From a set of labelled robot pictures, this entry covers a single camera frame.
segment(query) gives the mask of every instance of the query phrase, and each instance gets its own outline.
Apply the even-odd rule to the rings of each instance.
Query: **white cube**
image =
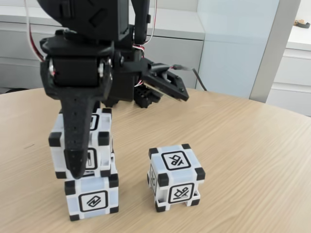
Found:
[[[92,114],[90,124],[88,158],[86,171],[92,171],[95,177],[107,177],[111,174],[110,154],[113,153],[111,135],[112,114],[110,109],[97,109]],[[58,179],[72,179],[65,160],[65,135],[63,114],[57,117],[49,137],[52,159]]]
[[[150,170],[147,181],[155,196],[158,212],[167,211],[172,204],[185,202],[198,205],[198,185],[205,172],[189,144],[149,149]]]
[[[87,172],[79,180],[66,180],[65,193],[71,221],[119,211],[119,177],[111,154],[111,175],[95,177]]]

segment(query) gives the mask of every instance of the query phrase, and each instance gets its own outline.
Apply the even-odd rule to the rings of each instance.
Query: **white wall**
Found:
[[[30,7],[39,7],[39,4],[36,0],[27,0],[27,3]],[[0,0],[0,5],[23,6],[24,0]],[[151,0],[150,7],[154,7],[154,5],[155,0]],[[158,0],[158,8],[196,11],[197,7],[198,0]]]
[[[250,97],[278,3],[199,0],[206,31],[199,74],[208,90]]]
[[[296,19],[304,19],[311,23],[311,0],[301,0]]]

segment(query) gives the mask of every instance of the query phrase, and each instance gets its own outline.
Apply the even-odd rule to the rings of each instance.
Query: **screw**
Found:
[[[123,66],[123,63],[124,63],[124,57],[121,56],[121,58],[120,58],[120,66]]]

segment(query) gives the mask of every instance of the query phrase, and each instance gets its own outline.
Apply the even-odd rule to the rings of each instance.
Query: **black corner cap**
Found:
[[[109,143],[110,143],[110,133],[99,132],[98,133],[98,146],[109,146]]]
[[[65,194],[66,196],[76,194],[76,182],[75,181],[65,182]]]
[[[111,169],[106,171],[101,171],[101,177],[108,177],[111,175]]]
[[[200,199],[198,199],[198,200],[193,200],[193,201],[191,202],[191,206],[198,205],[199,203],[200,203]]]
[[[64,171],[57,171],[55,174],[58,179],[67,179],[66,172]]]
[[[118,206],[117,206],[117,207],[110,208],[110,213],[111,213],[111,214],[114,214],[114,213],[117,213],[117,212],[119,212],[119,207],[118,207]]]
[[[151,148],[149,149],[149,158],[151,159],[152,154],[157,154],[159,153],[159,151],[157,150],[157,148]]]
[[[79,215],[70,215],[69,217],[71,222],[80,220]]]
[[[167,173],[158,174],[157,181],[160,187],[166,187],[169,185],[169,176]]]
[[[197,181],[205,180],[205,171],[204,171],[204,169],[202,167],[196,168],[195,171],[196,171],[196,174],[197,174],[197,177],[196,177]]]
[[[119,187],[119,176],[118,174],[112,174],[109,176],[109,188]]]
[[[49,136],[50,147],[60,147],[60,137],[61,136],[62,136],[61,132],[50,133],[50,136]]]
[[[151,15],[147,15],[147,23],[151,22]]]
[[[102,113],[109,113],[112,116],[112,109],[111,108],[103,108]]]
[[[155,202],[155,209],[158,213],[164,212],[166,207],[162,206],[162,207],[158,207],[157,202]]]
[[[100,101],[96,101],[94,104],[94,108],[93,108],[93,113],[97,112],[97,109],[101,108],[101,102]]]
[[[183,147],[183,149],[191,149],[190,145],[189,144],[183,144],[181,145]]]

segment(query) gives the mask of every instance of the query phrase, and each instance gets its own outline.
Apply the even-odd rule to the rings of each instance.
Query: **black printed symbol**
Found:
[[[173,198],[173,200],[178,200],[181,198],[188,198],[189,188],[185,187],[183,190],[177,189],[177,192],[174,193],[174,196],[176,198]]]
[[[183,160],[181,159],[180,156],[178,155],[174,155],[173,157],[170,157],[170,159],[172,159],[173,161],[171,162],[172,165],[174,166],[180,166],[182,164],[184,164]]]
[[[100,197],[94,196],[94,197],[92,197],[91,200],[89,200],[87,202],[87,205],[93,208],[93,207],[97,206],[101,201],[102,201],[102,199]]]
[[[152,186],[156,185],[156,178],[155,178],[155,174],[153,171],[151,171],[150,181],[151,181]]]
[[[87,164],[89,166],[92,166],[92,160],[91,160],[91,153],[90,152],[87,153]]]

